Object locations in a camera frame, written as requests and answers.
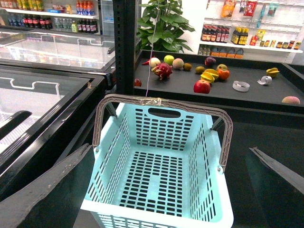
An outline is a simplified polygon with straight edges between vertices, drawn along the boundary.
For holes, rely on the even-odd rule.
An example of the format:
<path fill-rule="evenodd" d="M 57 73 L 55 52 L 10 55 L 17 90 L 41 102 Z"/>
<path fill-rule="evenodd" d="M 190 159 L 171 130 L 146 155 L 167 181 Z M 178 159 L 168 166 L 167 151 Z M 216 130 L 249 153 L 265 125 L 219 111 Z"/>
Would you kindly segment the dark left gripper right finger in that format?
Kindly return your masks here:
<path fill-rule="evenodd" d="M 297 189 L 300 193 L 304 193 L 304 178 L 298 173 L 292 171 L 288 167 L 284 166 L 277 160 L 273 159 L 269 155 L 265 154 L 263 151 L 258 149 L 257 147 L 249 148 L 251 152 L 253 152 L 258 159 L 264 164 L 267 168 L 274 171 L 280 177 L 282 177 L 285 181 L 290 183 L 295 189 Z"/>

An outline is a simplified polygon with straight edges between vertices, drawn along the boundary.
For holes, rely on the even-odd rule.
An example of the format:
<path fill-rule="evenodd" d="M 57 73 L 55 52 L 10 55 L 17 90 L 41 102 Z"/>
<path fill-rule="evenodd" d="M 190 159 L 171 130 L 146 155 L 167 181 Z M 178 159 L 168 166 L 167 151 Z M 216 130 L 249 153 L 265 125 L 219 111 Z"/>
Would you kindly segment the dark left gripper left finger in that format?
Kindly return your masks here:
<path fill-rule="evenodd" d="M 2 228 L 71 228 L 92 174 L 85 144 L 0 203 Z"/>

